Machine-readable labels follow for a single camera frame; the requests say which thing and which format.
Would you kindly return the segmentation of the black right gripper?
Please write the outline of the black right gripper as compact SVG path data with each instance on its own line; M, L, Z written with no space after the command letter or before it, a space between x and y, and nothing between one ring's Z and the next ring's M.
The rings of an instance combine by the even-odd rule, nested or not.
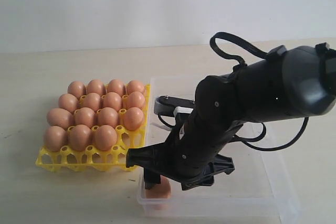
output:
M143 167L145 189L160 184L161 176L179 182L182 190L211 186L215 175L234 171L232 158L219 154L233 136L234 130L215 129L192 113L163 143L129 149L126 167Z

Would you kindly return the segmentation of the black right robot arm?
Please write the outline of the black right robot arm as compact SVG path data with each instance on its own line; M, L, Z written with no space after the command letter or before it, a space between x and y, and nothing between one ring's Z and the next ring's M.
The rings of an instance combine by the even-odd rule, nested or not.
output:
M252 147L258 138L237 132L247 122L302 118L328 113L335 106L335 50L327 44L287 50L279 46L264 60L236 67L230 74L207 76L196 87L194 100L160 96L154 112L175 118L163 143L131 148L126 166L144 169L146 189L161 177L183 190L211 186L217 174L230 174L233 160L220 154L228 143Z

